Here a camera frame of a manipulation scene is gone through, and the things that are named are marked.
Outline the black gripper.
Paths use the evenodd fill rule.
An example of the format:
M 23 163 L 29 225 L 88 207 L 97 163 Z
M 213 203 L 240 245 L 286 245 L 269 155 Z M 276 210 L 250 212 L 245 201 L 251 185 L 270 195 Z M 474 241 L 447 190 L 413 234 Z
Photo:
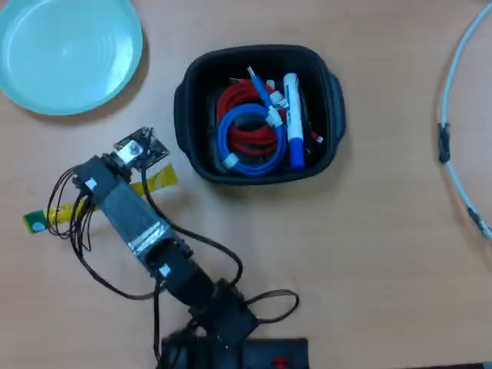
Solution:
M 119 183 L 131 181 L 131 168 L 116 153 L 95 155 L 75 167 L 75 187 L 89 195 L 95 204 L 100 204 Z

